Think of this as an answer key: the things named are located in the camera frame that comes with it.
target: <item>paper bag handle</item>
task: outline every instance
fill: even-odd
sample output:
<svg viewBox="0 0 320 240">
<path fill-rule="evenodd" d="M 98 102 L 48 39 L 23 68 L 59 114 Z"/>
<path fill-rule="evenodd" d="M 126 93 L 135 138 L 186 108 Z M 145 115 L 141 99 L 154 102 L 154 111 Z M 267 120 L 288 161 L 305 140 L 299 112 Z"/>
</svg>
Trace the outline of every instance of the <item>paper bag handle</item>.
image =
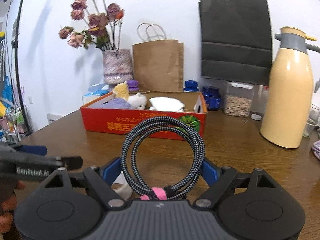
<svg viewBox="0 0 320 240">
<path fill-rule="evenodd" d="M 145 32 L 146 32 L 147 40 L 148 40 L 148 41 L 151 41 L 151 38 L 158 38 L 158 40 L 160 40 L 160 37 L 162 37 L 164 40 L 167 39 L 167 35 L 166 35 L 165 31 L 164 31 L 164 29 L 163 29 L 160 25 L 158 25 L 158 24 L 150 24 L 150 23 L 141 23 L 141 24 L 137 27 L 137 34 L 138 34 L 139 38 L 140 38 L 143 42 L 146 42 L 146 40 L 141 37 L 140 32 L 139 32 L 139 28 L 140 28 L 142 25 L 144 25 L 144 24 L 147 24 L 147 25 L 148 25 L 148 26 L 146 27 L 146 29 L 145 29 Z M 157 31 L 156 31 L 156 29 L 154 28 L 154 26 L 159 27 L 159 28 L 161 29 L 161 31 L 162 31 L 163 34 L 162 34 L 162 35 L 161 35 L 161 34 L 158 34 Z M 153 35 L 153 36 L 150 36 L 150 35 L 149 35 L 148 28 L 150 28 L 150 27 L 152 27 L 152 29 L 153 29 L 153 31 L 154 31 L 154 33 L 155 33 L 155 35 Z"/>
</svg>

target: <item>white wall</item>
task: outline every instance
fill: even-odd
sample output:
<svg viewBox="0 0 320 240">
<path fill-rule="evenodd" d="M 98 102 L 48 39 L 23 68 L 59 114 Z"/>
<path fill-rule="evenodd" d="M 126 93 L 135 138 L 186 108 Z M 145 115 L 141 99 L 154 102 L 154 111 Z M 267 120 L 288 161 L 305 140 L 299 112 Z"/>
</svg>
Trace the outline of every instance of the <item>white wall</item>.
<svg viewBox="0 0 320 240">
<path fill-rule="evenodd" d="M 200 84 L 220 81 L 200 78 L 199 0 L 106 0 L 125 9 L 122 48 L 140 42 L 136 34 L 142 22 L 160 24 L 168 38 L 185 43 L 184 79 Z M 9 13 L 8 28 L 16 18 L 20 0 L 14 0 Z M 70 19 L 69 5 L 73 0 L 25 0 L 19 35 L 19 70 L 25 88 L 25 103 L 36 129 L 47 125 L 46 113 L 69 114 L 81 106 L 81 96 L 89 85 L 102 81 L 102 55 L 98 49 L 73 49 L 58 38 L 60 25 L 83 28 L 84 23 Z M 320 0 L 268 0 L 272 29 L 294 26 L 320 39 Z M 279 42 L 274 40 L 274 56 Z M 310 52 L 317 80 L 320 76 L 320 56 Z M 27 98 L 31 95 L 33 104 Z"/>
</svg>

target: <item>red cardboard box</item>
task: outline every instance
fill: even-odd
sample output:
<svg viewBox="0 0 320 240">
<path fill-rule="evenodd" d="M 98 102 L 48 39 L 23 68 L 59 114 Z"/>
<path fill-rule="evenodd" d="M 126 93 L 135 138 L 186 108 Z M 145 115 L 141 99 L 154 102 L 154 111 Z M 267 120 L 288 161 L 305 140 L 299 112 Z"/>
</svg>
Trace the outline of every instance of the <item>red cardboard box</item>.
<svg viewBox="0 0 320 240">
<path fill-rule="evenodd" d="M 141 92 L 147 99 L 146 109 L 151 106 L 149 99 L 153 97 L 176 98 L 184 103 L 184 112 L 161 112 L 153 110 L 104 109 L 102 104 L 113 99 L 108 93 L 80 107 L 84 127 L 88 131 L 126 134 L 139 122 L 153 116 L 171 116 L 196 129 L 203 136 L 207 107 L 202 93 L 199 92 Z M 183 140 L 173 132 L 158 132 L 151 137 Z"/>
</svg>

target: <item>flower vase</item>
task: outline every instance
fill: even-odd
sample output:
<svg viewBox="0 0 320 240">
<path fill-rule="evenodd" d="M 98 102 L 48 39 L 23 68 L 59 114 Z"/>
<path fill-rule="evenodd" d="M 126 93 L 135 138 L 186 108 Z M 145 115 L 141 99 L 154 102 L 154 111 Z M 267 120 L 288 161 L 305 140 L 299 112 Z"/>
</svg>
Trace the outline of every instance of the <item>flower vase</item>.
<svg viewBox="0 0 320 240">
<path fill-rule="evenodd" d="M 112 88 L 133 79 L 129 49 L 105 50 L 103 53 L 103 82 Z"/>
</svg>

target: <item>coiled cable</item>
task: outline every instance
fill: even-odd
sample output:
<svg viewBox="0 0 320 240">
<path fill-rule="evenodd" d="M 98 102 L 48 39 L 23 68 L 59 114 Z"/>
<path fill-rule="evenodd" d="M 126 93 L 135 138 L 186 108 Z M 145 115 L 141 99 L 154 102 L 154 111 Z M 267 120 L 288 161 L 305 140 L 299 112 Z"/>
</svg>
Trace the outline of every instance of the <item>coiled cable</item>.
<svg viewBox="0 0 320 240">
<path fill-rule="evenodd" d="M 192 127 L 186 125 L 185 123 L 175 119 L 173 117 L 168 116 L 155 116 L 149 119 L 146 119 L 136 125 L 127 135 L 124 140 L 122 146 L 121 153 L 121 168 L 124 174 L 125 179 L 127 180 L 129 186 L 133 189 L 133 191 L 139 195 L 147 195 L 150 196 L 151 199 L 156 200 L 152 189 L 145 183 L 145 181 L 140 176 L 140 173 L 137 168 L 136 156 L 139 145 L 142 141 L 150 136 L 153 133 L 160 131 L 169 131 L 174 132 L 183 137 L 191 146 L 194 157 L 193 163 L 190 171 L 187 176 L 174 184 L 173 186 L 165 187 L 164 190 L 167 194 L 168 200 L 180 199 L 186 197 L 187 193 L 192 190 L 192 188 L 196 185 L 199 176 L 200 169 L 204 159 L 204 142 L 199 135 L 199 133 L 193 129 Z M 131 152 L 131 168 L 134 173 L 135 179 L 130 175 L 127 168 L 127 154 L 130 148 L 130 145 L 136 139 L 137 141 L 134 143 L 132 152 Z"/>
<path fill-rule="evenodd" d="M 311 149 L 313 150 L 313 154 L 320 160 L 320 141 L 316 141 Z"/>
</svg>

